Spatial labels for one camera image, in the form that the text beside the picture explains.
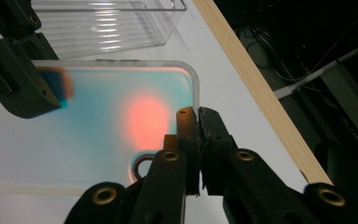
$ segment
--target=white surface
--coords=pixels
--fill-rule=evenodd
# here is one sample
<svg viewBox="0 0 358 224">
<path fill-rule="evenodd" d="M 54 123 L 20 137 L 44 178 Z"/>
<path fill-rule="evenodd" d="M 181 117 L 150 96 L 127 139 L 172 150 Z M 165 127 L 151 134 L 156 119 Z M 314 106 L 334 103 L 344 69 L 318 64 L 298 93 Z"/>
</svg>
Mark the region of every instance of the white surface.
<svg viewBox="0 0 358 224">
<path fill-rule="evenodd" d="M 83 59 L 177 60 L 188 63 L 199 75 L 200 105 L 217 110 L 239 147 L 259 153 L 289 187 L 302 191 L 305 179 L 194 4 L 187 1 L 187 5 L 188 12 L 179 21 L 166 46 Z M 0 195 L 0 223 L 62 223 L 75 201 L 71 197 Z M 205 192 L 198 199 L 188 200 L 186 223 L 225 223 L 221 202 L 221 198 L 207 197 Z"/>
</svg>

